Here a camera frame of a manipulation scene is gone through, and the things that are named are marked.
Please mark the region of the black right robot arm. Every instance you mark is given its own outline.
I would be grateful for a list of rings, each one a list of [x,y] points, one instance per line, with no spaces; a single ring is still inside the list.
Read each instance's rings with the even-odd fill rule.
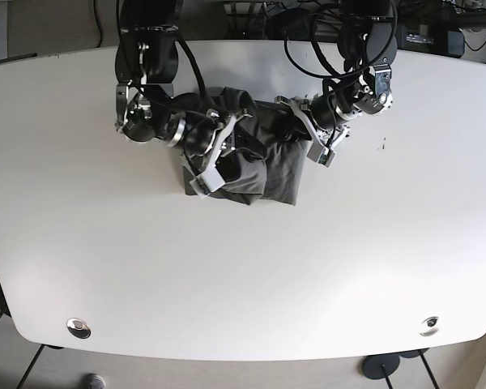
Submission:
[[[266,163],[249,133],[252,102],[242,90],[206,86],[177,26],[180,9],[179,1],[116,3],[117,131],[176,148],[194,176],[260,177]]]

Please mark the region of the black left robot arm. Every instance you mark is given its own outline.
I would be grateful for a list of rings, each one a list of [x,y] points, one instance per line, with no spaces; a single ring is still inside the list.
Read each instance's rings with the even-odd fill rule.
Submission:
[[[318,27],[336,32],[343,69],[337,71],[322,52]],[[268,36],[284,43],[296,37],[309,40],[325,74],[307,71],[295,60],[301,73],[322,81],[322,94],[313,99],[276,97],[304,126],[312,141],[308,157],[329,165],[336,145],[349,132],[348,123],[363,114],[376,115],[392,106],[391,65],[397,53],[395,40],[398,13],[393,1],[329,1],[314,10],[287,9],[268,24]]]

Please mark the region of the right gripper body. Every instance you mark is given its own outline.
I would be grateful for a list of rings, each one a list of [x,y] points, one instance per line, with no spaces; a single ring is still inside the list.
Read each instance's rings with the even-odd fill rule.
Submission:
[[[171,97],[159,84],[116,87],[117,131],[136,143],[177,149],[193,176],[215,170],[240,178],[254,161],[254,101],[235,88]]]

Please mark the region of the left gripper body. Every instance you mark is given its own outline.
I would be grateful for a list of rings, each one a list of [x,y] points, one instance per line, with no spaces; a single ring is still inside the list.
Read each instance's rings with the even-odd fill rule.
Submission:
[[[275,101],[286,105],[302,123],[309,139],[335,151],[349,133],[348,123],[364,114],[376,115],[388,110],[393,103],[390,88],[392,70],[375,66],[339,91],[325,90],[313,99],[278,96]]]

